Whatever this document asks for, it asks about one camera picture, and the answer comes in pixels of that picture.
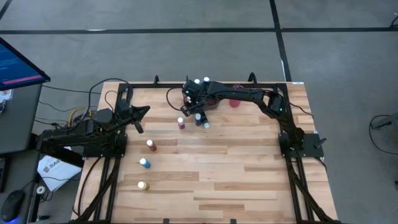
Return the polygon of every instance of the concrete floor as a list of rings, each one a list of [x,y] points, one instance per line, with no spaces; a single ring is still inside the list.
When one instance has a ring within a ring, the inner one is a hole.
[[[5,3],[0,0],[0,7]],[[396,0],[276,0],[282,27],[387,27]],[[273,27],[261,0],[13,0],[1,30]],[[52,77],[50,86],[88,90],[108,77],[129,81],[283,81],[274,33],[2,35]],[[293,81],[305,82],[315,124],[327,137],[325,159],[339,219],[396,223],[398,156],[375,149],[369,120],[397,112],[398,32],[284,33]],[[44,88],[57,108],[84,106],[87,96]],[[93,96],[92,102],[98,102]],[[39,105],[37,116],[67,119]],[[48,126],[35,124],[41,131]],[[381,148],[398,152],[397,134],[374,133]],[[46,223],[67,222],[77,191],[70,182],[40,206]]]

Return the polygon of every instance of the wooden table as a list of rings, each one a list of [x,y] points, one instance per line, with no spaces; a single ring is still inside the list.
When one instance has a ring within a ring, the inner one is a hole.
[[[310,111],[304,85],[287,86],[290,101]],[[117,87],[118,83],[104,84],[99,109],[108,107],[104,94]],[[127,127],[128,145],[121,160],[111,222],[162,223],[169,218],[171,223],[229,223],[235,218],[238,223],[295,223],[286,164],[277,140],[278,122],[262,114],[254,103],[242,102],[232,108],[223,100],[218,109],[206,112],[210,129],[195,126],[192,117],[184,118],[186,128],[179,129],[177,118],[183,114],[167,104],[167,90],[134,89],[131,103],[151,109],[142,120],[143,134],[133,125]],[[172,90],[169,99],[179,107],[181,91]],[[109,93],[107,100],[114,105],[116,94]],[[298,127],[308,133],[315,130],[311,116],[295,107],[292,111]],[[155,152],[146,146],[148,139],[156,143]],[[139,164],[143,157],[152,164],[150,169]],[[82,208],[97,194],[103,160],[88,178]],[[85,162],[82,180],[94,161]],[[337,219],[325,168],[313,158],[303,162],[310,193],[326,214]],[[150,189],[139,190],[139,181],[147,182]],[[299,197],[306,218],[300,193]],[[102,218],[107,200],[106,195]]]

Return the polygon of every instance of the computer monitor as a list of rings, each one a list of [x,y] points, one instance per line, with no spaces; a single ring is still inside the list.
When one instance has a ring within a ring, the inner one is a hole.
[[[0,37],[0,91],[49,81],[48,75]]]

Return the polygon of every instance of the blue screen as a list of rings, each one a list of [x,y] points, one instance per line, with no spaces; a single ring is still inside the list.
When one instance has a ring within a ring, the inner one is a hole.
[[[16,88],[27,83],[44,82],[44,77],[0,44],[0,87]]]

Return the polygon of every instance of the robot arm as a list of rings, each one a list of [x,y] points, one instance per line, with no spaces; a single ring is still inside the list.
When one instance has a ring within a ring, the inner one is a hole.
[[[296,150],[303,149],[304,131],[296,127],[294,121],[286,113],[285,98],[274,91],[263,89],[235,89],[219,82],[203,82],[197,84],[188,80],[182,93],[187,97],[181,111],[185,116],[201,113],[207,104],[215,104],[223,99],[253,102],[268,117],[278,120],[282,129],[289,136],[289,146]],[[264,96],[269,97],[268,104]]]
[[[63,147],[83,146],[83,157],[119,157],[124,154],[127,136],[120,132],[129,124],[134,124],[143,133],[141,119],[150,106],[130,106],[127,100],[116,103],[115,112],[110,109],[97,111],[91,119],[86,119],[69,131],[49,129],[39,136],[36,148],[41,153],[56,157],[64,162],[81,166],[80,155]]]

